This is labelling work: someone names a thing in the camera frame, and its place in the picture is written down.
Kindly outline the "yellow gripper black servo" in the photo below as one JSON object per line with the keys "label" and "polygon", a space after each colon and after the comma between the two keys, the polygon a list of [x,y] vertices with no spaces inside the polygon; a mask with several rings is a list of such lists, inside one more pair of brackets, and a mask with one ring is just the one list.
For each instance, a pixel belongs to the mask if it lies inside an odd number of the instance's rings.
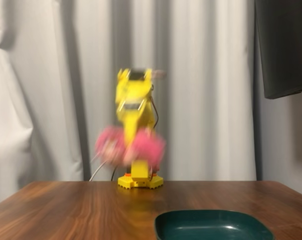
{"label": "yellow gripper black servo", "polygon": [[123,123],[124,142],[128,147],[135,139],[139,129],[138,122],[151,121],[151,103],[147,98],[123,99],[116,103],[116,116]]}

